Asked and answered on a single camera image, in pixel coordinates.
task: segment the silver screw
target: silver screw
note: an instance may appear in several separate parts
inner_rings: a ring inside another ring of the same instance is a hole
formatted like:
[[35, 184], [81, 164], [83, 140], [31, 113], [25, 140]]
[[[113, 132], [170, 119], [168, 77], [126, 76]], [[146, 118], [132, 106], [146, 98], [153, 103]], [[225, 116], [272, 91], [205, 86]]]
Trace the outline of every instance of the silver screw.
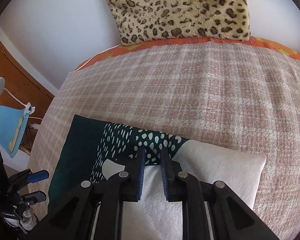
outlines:
[[216, 187], [223, 188], [225, 187], [225, 183], [221, 180], [216, 181]]
[[84, 180], [83, 182], [81, 182], [81, 187], [86, 188], [86, 187], [90, 187], [90, 185], [91, 185], [91, 182], [88, 180]]
[[120, 178], [126, 178], [126, 177], [128, 177], [129, 176], [129, 173], [127, 172], [127, 171], [121, 171], [120, 173], [119, 173], [119, 177]]
[[186, 177], [188, 177], [188, 173], [186, 173], [185, 171], [179, 171], [178, 172], [178, 176], [180, 177], [180, 178], [186, 178]]

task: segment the plaid blanket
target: plaid blanket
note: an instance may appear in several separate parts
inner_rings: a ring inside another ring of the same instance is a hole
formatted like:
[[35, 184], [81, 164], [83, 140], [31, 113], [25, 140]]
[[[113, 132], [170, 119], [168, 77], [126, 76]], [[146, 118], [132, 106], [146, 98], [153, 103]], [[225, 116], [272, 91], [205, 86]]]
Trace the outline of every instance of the plaid blanket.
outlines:
[[[30, 156], [29, 168], [50, 178], [30, 191], [48, 193], [75, 114], [265, 154], [254, 211], [281, 239], [300, 231], [299, 60], [208, 42], [152, 47], [70, 73]], [[47, 202], [34, 209], [42, 218]]]

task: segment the orange floral fabric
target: orange floral fabric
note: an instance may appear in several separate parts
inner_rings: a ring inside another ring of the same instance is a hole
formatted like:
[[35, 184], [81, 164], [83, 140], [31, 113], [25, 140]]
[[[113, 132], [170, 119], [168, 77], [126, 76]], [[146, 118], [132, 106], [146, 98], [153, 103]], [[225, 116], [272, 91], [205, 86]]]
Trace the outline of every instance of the orange floral fabric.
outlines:
[[287, 56], [300, 60], [300, 53], [296, 52], [293, 49], [290, 49], [286, 46], [283, 46], [277, 42], [269, 41], [263, 38], [251, 36], [248, 41], [236, 41], [236, 40], [227, 40], [227, 39], [216, 39], [216, 38], [180, 38], [180, 39], [166, 39], [166, 40], [156, 40], [156, 41], [147, 41], [139, 44], [133, 44], [130, 46], [118, 45], [117, 47], [108, 49], [104, 52], [101, 52], [91, 59], [88, 59], [82, 62], [77, 68], [81, 70], [87, 68], [98, 61], [102, 61], [111, 57], [116, 57], [119, 55], [124, 55], [130, 52], [139, 51], [142, 49], [149, 49], [153, 46], [163, 46], [163, 45], [183, 45], [183, 44], [196, 44], [196, 43], [205, 43], [205, 42], [215, 42], [215, 43], [240, 43], [251, 45], [254, 47], [268, 48], [273, 49], [279, 52], [286, 54]]

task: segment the chair backrest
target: chair backrest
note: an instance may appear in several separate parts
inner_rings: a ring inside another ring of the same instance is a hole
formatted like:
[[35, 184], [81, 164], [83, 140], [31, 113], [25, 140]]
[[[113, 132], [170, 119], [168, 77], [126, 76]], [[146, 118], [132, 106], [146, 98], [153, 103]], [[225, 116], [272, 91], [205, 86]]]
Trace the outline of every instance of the chair backrest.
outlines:
[[[16, 155], [26, 129], [27, 119], [24, 118], [24, 109], [15, 109], [8, 106], [0, 106], [0, 145], [12, 158]], [[13, 150], [10, 143], [15, 141]]]

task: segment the furry pillow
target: furry pillow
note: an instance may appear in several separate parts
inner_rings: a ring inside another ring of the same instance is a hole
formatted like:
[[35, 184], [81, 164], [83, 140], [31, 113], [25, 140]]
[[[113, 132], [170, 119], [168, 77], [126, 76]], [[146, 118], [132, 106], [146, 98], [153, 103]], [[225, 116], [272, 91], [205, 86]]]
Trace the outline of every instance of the furry pillow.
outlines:
[[107, 1], [124, 45], [183, 37], [250, 37], [246, 0]]

